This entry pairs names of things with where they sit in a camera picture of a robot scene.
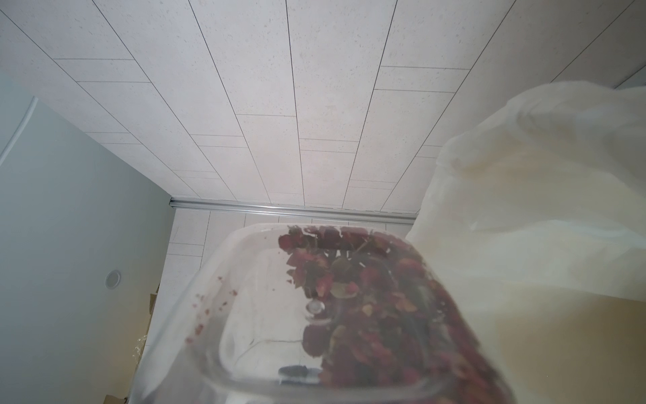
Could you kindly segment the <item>black lid glass jar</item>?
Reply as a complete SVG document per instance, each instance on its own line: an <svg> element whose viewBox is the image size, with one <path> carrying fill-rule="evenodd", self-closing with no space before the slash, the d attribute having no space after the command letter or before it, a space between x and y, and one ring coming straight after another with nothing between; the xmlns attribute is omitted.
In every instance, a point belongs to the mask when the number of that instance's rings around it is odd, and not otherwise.
<svg viewBox="0 0 646 404"><path fill-rule="evenodd" d="M131 403L512 403L406 240L362 227L230 234L161 326Z"/></svg>

